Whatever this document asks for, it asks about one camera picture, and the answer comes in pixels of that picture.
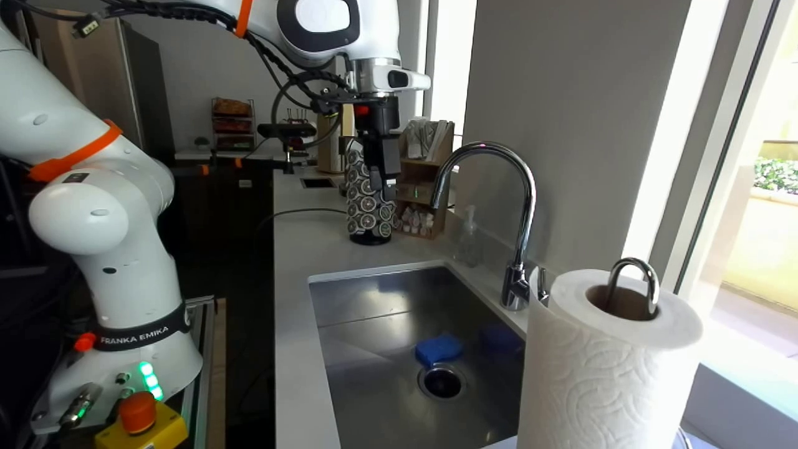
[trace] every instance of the stainless steel sink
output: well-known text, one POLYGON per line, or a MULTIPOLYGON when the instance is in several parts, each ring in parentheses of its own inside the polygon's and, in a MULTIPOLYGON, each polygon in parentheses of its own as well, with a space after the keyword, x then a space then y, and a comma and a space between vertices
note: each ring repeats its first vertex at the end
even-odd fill
POLYGON ((515 437, 525 341, 446 266, 309 284, 345 449, 477 449, 515 437), (416 345, 451 334, 456 362, 416 345))

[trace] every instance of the chrome faucet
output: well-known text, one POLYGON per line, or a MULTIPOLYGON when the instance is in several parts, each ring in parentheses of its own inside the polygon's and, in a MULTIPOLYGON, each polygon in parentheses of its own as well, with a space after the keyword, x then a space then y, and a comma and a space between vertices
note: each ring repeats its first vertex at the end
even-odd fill
POLYGON ((532 219, 535 219, 535 205, 536 205, 536 185, 535 185, 535 174, 530 170, 530 164, 507 144, 499 142, 471 142, 460 148, 451 160, 443 168, 440 177, 438 177, 438 187, 435 187, 435 209, 443 207, 445 202, 445 193, 450 187, 451 179, 451 168, 460 164, 461 160, 471 158, 471 154, 494 154, 499 160, 507 160, 525 183, 525 205, 521 205, 521 228, 519 228, 519 239, 516 239, 516 253, 512 265, 505 273, 505 284, 502 284, 502 308, 507 310, 521 310, 530 303, 530 266, 525 263, 526 246, 530 246, 530 238, 532 238, 532 219))

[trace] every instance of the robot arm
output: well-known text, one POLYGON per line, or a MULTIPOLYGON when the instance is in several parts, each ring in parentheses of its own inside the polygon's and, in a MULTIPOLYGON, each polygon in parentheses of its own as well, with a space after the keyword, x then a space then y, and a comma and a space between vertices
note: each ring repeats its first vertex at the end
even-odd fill
MULTIPOLYGON (((396 91, 429 84, 400 68, 394 0, 168 5, 171 13, 224 17, 237 34, 277 44, 300 68, 345 53, 355 66, 350 92, 363 102, 394 104, 396 91)), ((157 3, 110 3, 108 9, 122 14, 125 8, 162 9, 157 3)), ((51 246, 73 254, 97 314, 96 341, 56 371, 32 430, 51 435, 83 419, 105 422, 122 394, 151 390, 137 371, 143 365, 157 371, 157 391, 171 399, 202 369, 184 326, 177 270, 154 228, 172 202, 172 174, 88 112, 4 22, 0 97, 0 154, 27 164, 60 160, 30 205, 30 223, 51 246)))

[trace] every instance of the white countertop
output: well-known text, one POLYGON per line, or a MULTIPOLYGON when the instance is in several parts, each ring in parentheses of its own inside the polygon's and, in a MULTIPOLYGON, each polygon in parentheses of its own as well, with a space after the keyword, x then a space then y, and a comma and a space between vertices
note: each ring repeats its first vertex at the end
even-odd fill
MULTIPOLYGON (((263 148, 254 148, 254 149, 177 149, 174 152, 174 160, 183 160, 183 162, 202 162, 202 160, 209 160, 209 158, 221 158, 221 160, 285 160, 285 152, 275 144, 263 144, 263 148)), ((318 158, 318 149, 307 149, 307 158, 297 158, 294 160, 315 160, 318 158)))
MULTIPOLYGON (((300 207, 338 207, 338 187, 307 189, 303 174, 275 173, 275 213, 300 207)), ((338 278, 350 270, 375 270, 415 263, 443 263, 445 239, 394 234, 393 241, 365 246, 350 241, 347 218, 335 213, 282 215, 275 219, 275 410, 277 449, 339 447, 325 355, 319 345, 309 278, 338 278)), ((450 263, 474 293, 499 310, 502 278, 450 263)), ((519 331, 526 313, 499 313, 519 331)))

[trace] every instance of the paper towel roll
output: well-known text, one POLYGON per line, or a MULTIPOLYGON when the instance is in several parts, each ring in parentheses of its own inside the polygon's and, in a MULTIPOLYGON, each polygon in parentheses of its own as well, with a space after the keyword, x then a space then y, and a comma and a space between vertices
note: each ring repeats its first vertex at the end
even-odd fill
MULTIPOLYGON (((548 308, 532 303, 519 449, 674 444, 698 367, 701 320, 667 293, 649 323, 613 316, 586 300, 607 281, 601 270, 566 273, 548 308)), ((635 279, 620 286, 646 293, 635 279)))

